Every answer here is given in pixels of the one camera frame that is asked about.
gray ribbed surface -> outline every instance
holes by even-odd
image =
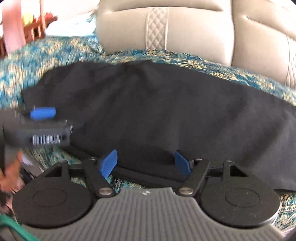
[[[84,218],[59,229],[24,226],[40,241],[278,241],[273,226],[240,230],[206,216],[193,198],[175,195],[171,188],[123,189],[100,199]]]

green cable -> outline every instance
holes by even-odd
[[[35,238],[32,234],[30,234],[27,230],[25,230],[21,225],[17,224],[11,218],[6,215],[0,216],[0,226],[7,226],[13,230],[15,230],[25,241],[39,241],[39,239]]]

white logo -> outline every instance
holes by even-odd
[[[142,194],[145,195],[145,196],[147,196],[147,195],[150,194],[150,192],[149,191],[144,191],[144,192],[142,192]]]

black garment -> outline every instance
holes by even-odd
[[[178,186],[180,149],[296,190],[295,107],[255,88],[149,61],[76,63],[48,71],[23,98],[76,121],[68,151],[78,158],[116,149],[117,177]]]

patterned carpet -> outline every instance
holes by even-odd
[[[239,82],[275,95],[296,106],[296,92],[267,77],[242,69],[227,67],[203,60],[198,56],[162,50],[120,51],[105,54],[102,46],[87,38],[52,37],[31,43],[0,61],[0,108],[17,107],[22,104],[21,90],[34,86],[43,74],[54,67],[78,61],[121,62],[151,60],[194,69],[229,81]],[[31,153],[44,167],[59,160],[79,162],[58,148],[40,148]],[[141,188],[140,185],[109,177],[116,191],[121,188]],[[281,208],[275,225],[280,229],[296,226],[296,194],[281,195]]]

